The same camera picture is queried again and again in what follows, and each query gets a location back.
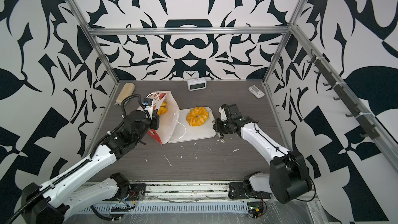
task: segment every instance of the paper bag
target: paper bag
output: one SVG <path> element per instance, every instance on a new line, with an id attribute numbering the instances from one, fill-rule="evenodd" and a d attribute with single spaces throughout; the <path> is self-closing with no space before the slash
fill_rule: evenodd
<path id="1" fill-rule="evenodd" d="M 153 99 L 153 111 L 158 110 L 162 102 L 167 103 L 167 112 L 159 116 L 159 128 L 149 129 L 148 134 L 161 144 L 169 141 L 176 128 L 180 109 L 170 91 L 156 91 L 148 95 L 147 98 Z"/>

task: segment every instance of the paper scrap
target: paper scrap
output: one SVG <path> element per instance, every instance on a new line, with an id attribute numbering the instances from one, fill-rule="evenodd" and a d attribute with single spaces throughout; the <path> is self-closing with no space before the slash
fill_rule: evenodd
<path id="1" fill-rule="evenodd" d="M 172 167 L 172 164 L 170 163 L 169 159 L 167 159 L 167 162 L 169 162 L 170 168 L 171 168 L 171 167 Z"/>

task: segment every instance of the dark wooden table surface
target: dark wooden table surface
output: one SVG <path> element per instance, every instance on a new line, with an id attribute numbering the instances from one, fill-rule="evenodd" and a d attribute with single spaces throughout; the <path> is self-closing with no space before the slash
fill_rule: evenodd
<path id="1" fill-rule="evenodd" d="M 197 91 L 188 91 L 187 82 L 184 81 L 121 81 L 115 101 L 126 82 L 134 83 L 134 94 L 141 94 L 142 97 L 153 91 L 171 91 L 180 109 L 210 107 L 215 118 L 220 117 L 218 108 L 222 104 L 236 103 L 243 116 L 259 120 L 260 128 L 276 142 L 282 143 L 267 98 L 257 99 L 248 91 L 253 84 L 263 91 L 259 80 L 210 81 L 207 82 L 206 89 Z M 135 99 L 125 106 L 127 113 L 137 107 Z M 120 106 L 110 107 L 98 139 L 120 123 L 121 115 Z M 269 173 L 265 159 L 250 143 L 236 134 L 227 134 L 225 143 L 220 142 L 217 135 L 213 138 L 163 145 L 148 135 L 142 141 L 147 144 L 137 144 L 135 149 L 104 168 L 91 181 L 102 181 L 116 172 L 121 172 L 128 180 L 133 181 L 242 180 L 252 172 Z"/>

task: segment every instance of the white alarm clock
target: white alarm clock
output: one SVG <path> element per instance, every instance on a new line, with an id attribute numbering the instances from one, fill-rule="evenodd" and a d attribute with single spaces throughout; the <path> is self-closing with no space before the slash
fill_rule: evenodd
<path id="1" fill-rule="evenodd" d="M 188 80 L 188 90 L 195 91 L 204 88 L 206 88 L 205 78 L 202 77 L 202 78 Z"/>

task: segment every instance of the beige case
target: beige case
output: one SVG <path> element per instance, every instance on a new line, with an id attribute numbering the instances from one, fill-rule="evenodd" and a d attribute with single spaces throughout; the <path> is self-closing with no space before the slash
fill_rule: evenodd
<path id="1" fill-rule="evenodd" d="M 119 93 L 119 96 L 117 96 L 116 104 L 120 105 L 125 98 L 132 95 L 132 92 L 134 92 L 134 89 L 135 89 L 135 85 L 133 83 L 126 83 L 123 86 L 122 91 Z"/>

